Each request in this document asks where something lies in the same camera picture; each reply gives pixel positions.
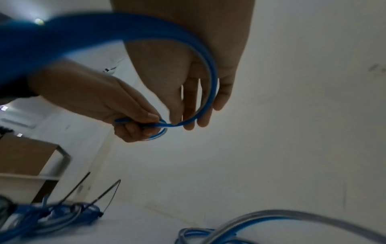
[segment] white ceiling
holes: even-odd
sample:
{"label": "white ceiling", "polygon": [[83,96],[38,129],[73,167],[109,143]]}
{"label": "white ceiling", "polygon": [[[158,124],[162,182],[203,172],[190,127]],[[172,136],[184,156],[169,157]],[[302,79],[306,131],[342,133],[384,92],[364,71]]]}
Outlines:
{"label": "white ceiling", "polygon": [[[15,18],[34,21],[74,12],[110,11],[109,0],[1,0],[0,12]],[[115,66],[126,56],[122,42],[103,45],[69,55],[79,63],[96,70]]]}

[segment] hand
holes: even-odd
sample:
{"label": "hand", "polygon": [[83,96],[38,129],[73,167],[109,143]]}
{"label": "hand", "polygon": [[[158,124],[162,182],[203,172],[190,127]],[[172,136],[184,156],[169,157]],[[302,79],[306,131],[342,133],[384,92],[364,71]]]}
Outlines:
{"label": "hand", "polygon": [[[30,89],[51,103],[71,112],[114,125],[125,142],[140,141],[159,132],[141,129],[136,122],[158,122],[157,110],[136,89],[118,78],[88,69],[68,60],[60,61],[30,75]],[[136,122],[114,124],[130,117]]]}
{"label": "hand", "polygon": [[[180,24],[196,34],[214,56],[220,78],[213,109],[221,110],[232,92],[236,69],[248,39],[253,0],[111,0],[120,12],[146,14]],[[201,104],[209,92],[207,71],[201,60],[186,46],[173,41],[137,41],[126,44],[127,53],[142,82],[170,111],[177,124],[196,111],[198,83]],[[208,125],[212,108],[197,124]],[[195,124],[185,125],[192,130]]]}

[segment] ceiling light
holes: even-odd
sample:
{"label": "ceiling light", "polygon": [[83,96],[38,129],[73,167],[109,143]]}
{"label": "ceiling light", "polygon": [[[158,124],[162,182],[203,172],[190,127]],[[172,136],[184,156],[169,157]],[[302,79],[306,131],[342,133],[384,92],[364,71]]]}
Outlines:
{"label": "ceiling light", "polygon": [[34,22],[37,25],[44,25],[44,21],[41,18],[36,18]]}

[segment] tangled cable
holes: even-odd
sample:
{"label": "tangled cable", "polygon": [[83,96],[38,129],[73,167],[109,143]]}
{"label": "tangled cable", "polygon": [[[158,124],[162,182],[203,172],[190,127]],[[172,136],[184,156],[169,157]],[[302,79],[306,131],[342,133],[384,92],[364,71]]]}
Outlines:
{"label": "tangled cable", "polygon": [[0,196],[0,229],[12,215],[17,217],[8,224],[5,231],[0,231],[0,243],[9,241],[16,237],[31,238],[47,235],[79,225],[89,225],[102,217],[102,212],[95,203],[105,196],[115,186],[119,187],[121,180],[115,182],[104,193],[91,203],[66,203],[65,200],[77,189],[77,187],[89,176],[88,173],[70,193],[60,202],[47,204],[48,196],[43,199],[41,206],[26,204],[15,204],[11,200]]}
{"label": "tangled cable", "polygon": [[[149,139],[166,133],[167,127],[194,122],[211,106],[216,96],[217,69],[206,46],[192,33],[165,20],[150,16],[125,13],[93,13],[57,17],[36,25],[29,22],[8,21],[0,25],[0,86],[26,75],[69,52],[109,41],[136,41],[143,39],[169,39],[189,46],[201,57],[210,78],[210,92],[206,102],[189,119],[172,125],[165,121],[141,124],[143,127],[162,127],[163,130]],[[119,119],[126,123],[130,119]]]}
{"label": "tangled cable", "polygon": [[225,223],[217,230],[201,228],[182,229],[178,234],[178,238],[176,239],[175,244],[189,244],[187,240],[190,238],[204,238],[201,244],[258,244],[257,242],[251,240],[236,237],[236,233],[257,223],[279,219],[291,219],[324,223],[326,225],[334,226],[355,233],[359,236],[367,238],[368,240],[386,244],[385,235],[366,229],[364,227],[339,219],[333,219],[317,214],[291,210],[264,210],[254,213],[248,213],[246,215],[237,217],[229,221],[228,223]]}

